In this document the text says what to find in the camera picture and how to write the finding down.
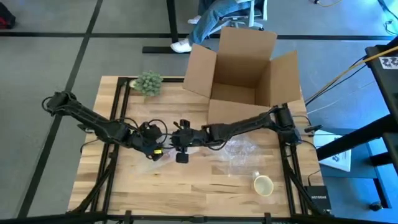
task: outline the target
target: yellow cable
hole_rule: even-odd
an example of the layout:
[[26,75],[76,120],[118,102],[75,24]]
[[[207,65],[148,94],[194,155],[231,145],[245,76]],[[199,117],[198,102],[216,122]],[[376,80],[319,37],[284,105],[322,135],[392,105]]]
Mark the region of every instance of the yellow cable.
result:
[[314,95],[312,95],[309,99],[307,99],[307,101],[312,100],[312,98],[316,97],[319,93],[325,91],[330,85],[332,85],[334,82],[336,82],[339,78],[341,78],[343,75],[347,74],[349,71],[351,71],[352,69],[358,67],[359,65],[362,65],[370,60],[373,60],[375,58],[381,57],[385,54],[388,54],[390,52],[393,52],[395,50],[398,50],[398,46],[397,47],[393,47],[389,50],[383,51],[381,53],[378,53],[377,55],[373,55],[372,57],[369,57],[365,60],[361,60],[358,63],[356,63],[355,65],[351,66],[349,69],[345,70],[343,73],[341,73],[340,75],[338,75],[336,78],[334,78],[332,81],[330,81],[329,83],[327,83],[325,86],[322,87],[321,90],[319,90],[318,92],[316,92]]
[[330,7],[330,6],[334,6],[335,4],[337,4],[337,3],[339,3],[339,2],[341,2],[342,0],[338,0],[337,2],[335,2],[335,3],[333,3],[333,4],[330,4],[330,5],[324,5],[324,4],[321,4],[321,2],[320,1],[318,1],[318,5],[320,5],[320,6],[322,6],[322,7]]

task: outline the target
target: cup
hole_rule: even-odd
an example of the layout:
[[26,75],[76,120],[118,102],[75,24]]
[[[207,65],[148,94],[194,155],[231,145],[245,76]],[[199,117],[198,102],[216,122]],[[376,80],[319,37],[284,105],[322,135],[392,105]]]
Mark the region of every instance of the cup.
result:
[[270,196],[274,191],[274,183],[266,175],[260,175],[258,171],[253,172],[253,188],[261,196]]

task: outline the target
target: succulent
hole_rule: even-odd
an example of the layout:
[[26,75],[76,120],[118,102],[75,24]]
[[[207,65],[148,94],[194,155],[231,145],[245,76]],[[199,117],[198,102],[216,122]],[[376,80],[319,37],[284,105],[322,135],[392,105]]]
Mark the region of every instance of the succulent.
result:
[[163,78],[158,73],[152,71],[144,72],[138,76],[133,87],[144,96],[157,96],[160,94],[162,80]]

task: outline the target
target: jeans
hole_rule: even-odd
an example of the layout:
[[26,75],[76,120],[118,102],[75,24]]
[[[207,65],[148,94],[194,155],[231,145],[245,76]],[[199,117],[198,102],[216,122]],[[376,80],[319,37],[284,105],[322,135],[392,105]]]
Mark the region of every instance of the jeans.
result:
[[235,0],[200,0],[198,24],[187,37],[191,44],[201,44],[219,19],[231,12],[250,8],[250,1],[236,3]]

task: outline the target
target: plastic bag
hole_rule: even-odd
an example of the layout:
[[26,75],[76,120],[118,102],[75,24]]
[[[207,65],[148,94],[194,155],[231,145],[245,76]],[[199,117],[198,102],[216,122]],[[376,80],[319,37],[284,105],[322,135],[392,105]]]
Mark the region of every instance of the plastic bag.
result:
[[[157,141],[161,142],[164,140],[164,137],[159,138]],[[164,142],[165,146],[170,146],[171,140],[170,138],[166,139]],[[194,154],[200,150],[199,147],[189,147],[187,154]],[[151,159],[142,159],[142,157],[139,157],[141,159],[136,159],[133,162],[132,166],[132,173],[133,174],[149,174],[156,172],[157,169],[160,169],[163,166],[166,166],[167,164],[170,163],[175,163],[175,156],[177,155],[177,151],[175,149],[164,149],[163,150],[164,155],[158,160],[158,161],[152,161]]]
[[251,175],[263,166],[261,148],[245,134],[232,137],[219,151],[214,151],[220,161],[226,166],[219,167],[228,175]]

